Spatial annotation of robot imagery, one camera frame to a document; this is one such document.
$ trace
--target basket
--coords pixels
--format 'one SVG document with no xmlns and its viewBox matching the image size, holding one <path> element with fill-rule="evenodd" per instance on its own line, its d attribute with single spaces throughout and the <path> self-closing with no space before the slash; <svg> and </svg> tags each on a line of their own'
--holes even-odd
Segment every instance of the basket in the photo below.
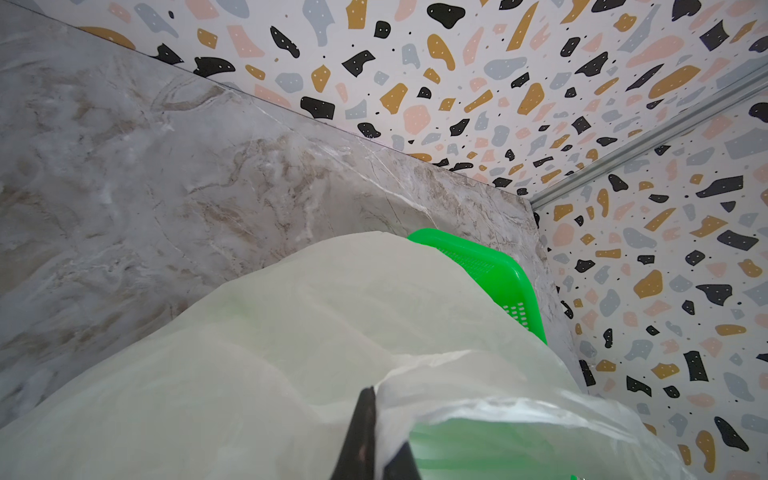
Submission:
<svg viewBox="0 0 768 480">
<path fill-rule="evenodd" d="M 547 343 L 536 293 L 525 271 L 512 257 L 434 228 L 417 230 L 408 240 L 434 247 L 461 265 L 513 320 Z"/>
</svg>

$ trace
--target wall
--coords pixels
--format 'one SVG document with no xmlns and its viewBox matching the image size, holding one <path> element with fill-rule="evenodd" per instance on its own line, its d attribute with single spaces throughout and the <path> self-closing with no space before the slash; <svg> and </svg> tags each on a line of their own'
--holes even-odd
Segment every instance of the wall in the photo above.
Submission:
<svg viewBox="0 0 768 480">
<path fill-rule="evenodd" d="M 763 0 L 13 1 L 518 195 L 768 48 Z"/>
<path fill-rule="evenodd" d="M 222 283 L 372 230 L 512 255 L 581 378 L 515 195 L 7 2 L 0 91 L 0 427 Z"/>
<path fill-rule="evenodd" d="M 765 91 L 539 212 L 590 393 L 699 478 L 768 473 L 767 122 Z"/>
</svg>

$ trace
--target terrazzo wall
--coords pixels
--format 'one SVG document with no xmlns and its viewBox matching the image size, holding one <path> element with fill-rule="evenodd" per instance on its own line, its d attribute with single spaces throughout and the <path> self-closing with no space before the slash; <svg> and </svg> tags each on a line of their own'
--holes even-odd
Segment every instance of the terrazzo wall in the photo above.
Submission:
<svg viewBox="0 0 768 480">
<path fill-rule="evenodd" d="M 549 204 L 593 395 L 699 478 L 768 478 L 768 91 Z"/>
<path fill-rule="evenodd" d="M 764 0 L 12 0 L 530 195 L 768 61 Z"/>
</svg>

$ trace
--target translucent plastic bag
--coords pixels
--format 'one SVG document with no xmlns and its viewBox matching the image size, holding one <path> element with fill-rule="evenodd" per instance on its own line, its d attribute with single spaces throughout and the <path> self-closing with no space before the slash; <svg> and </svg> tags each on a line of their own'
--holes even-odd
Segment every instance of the translucent plastic bag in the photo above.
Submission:
<svg viewBox="0 0 768 480">
<path fill-rule="evenodd" d="M 379 477 L 413 429 L 425 480 L 693 478 L 461 267 L 386 233 L 229 282 L 84 372 L 0 430 L 0 478 L 325 479 L 371 385 Z"/>
</svg>

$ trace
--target white plastic bag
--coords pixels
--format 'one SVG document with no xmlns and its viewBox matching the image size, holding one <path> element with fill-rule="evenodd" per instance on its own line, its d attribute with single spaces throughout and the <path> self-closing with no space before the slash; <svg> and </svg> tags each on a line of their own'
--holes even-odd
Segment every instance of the white plastic bag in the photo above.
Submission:
<svg viewBox="0 0 768 480">
<path fill-rule="evenodd" d="M 419 423 L 425 480 L 693 478 L 460 266 L 386 233 L 229 282 L 89 369 L 0 430 L 0 478 L 323 480 L 377 384 L 379 477 Z M 485 467 L 429 468 L 446 452 Z"/>
</svg>

